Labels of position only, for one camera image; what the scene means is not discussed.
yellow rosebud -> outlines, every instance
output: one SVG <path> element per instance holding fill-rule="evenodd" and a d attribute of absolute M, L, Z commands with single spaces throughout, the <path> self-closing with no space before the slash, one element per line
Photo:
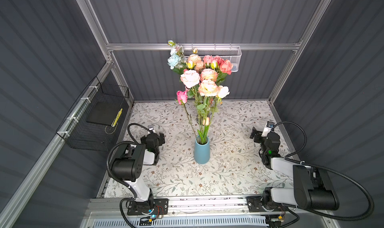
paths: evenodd
<path fill-rule="evenodd" d="M 211 68 L 212 69 L 216 69 L 217 68 L 217 61 L 216 60 L 214 60 L 212 63 L 211 63 Z"/>
<path fill-rule="evenodd" d="M 193 65 L 193 61 L 188 61 L 188 62 L 187 62 L 187 67 L 188 67 L 189 69 L 192 69 L 192 68 L 194 67 L 194 65 Z"/>

yellow patterned object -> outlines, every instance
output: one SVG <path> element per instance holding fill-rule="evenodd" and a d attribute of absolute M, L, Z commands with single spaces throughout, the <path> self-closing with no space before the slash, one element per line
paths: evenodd
<path fill-rule="evenodd" d="M 122 109 L 119 110 L 118 115 L 116 116 L 115 120 L 112 122 L 112 127 L 115 127 L 115 125 L 118 123 L 118 120 L 122 114 Z"/>

blue vase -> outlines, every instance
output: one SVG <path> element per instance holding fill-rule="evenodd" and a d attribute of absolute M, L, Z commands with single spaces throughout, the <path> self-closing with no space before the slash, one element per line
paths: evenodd
<path fill-rule="evenodd" d="M 200 136 L 198 135 L 195 139 L 195 150 L 194 158 L 195 161 L 199 164 L 205 164 L 209 161 L 210 158 L 210 148 L 209 148 L 209 137 L 207 137 L 208 142 L 204 145 L 199 144 L 197 141 L 200 141 Z"/>

ventilation grille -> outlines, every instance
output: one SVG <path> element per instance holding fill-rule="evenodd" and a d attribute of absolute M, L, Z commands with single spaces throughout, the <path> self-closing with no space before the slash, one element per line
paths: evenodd
<path fill-rule="evenodd" d="M 152 225 L 139 225 L 139 218 L 128 218 L 135 227 L 194 227 L 194 226 L 237 226 L 259 225 L 268 226 L 264 216 L 233 215 L 233 216 L 191 216 L 191 217 L 164 217 L 152 221 Z M 129 227 L 123 219 L 95 219 L 93 227 L 125 228 Z"/>

light blue rose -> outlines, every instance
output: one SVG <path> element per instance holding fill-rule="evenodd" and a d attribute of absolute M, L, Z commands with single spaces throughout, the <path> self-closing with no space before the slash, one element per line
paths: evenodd
<path fill-rule="evenodd" d="M 168 65 L 170 66 L 170 69 L 173 70 L 173 68 L 175 68 L 175 66 L 179 63 L 179 61 L 180 61 L 180 56 L 176 54 L 168 58 Z"/>

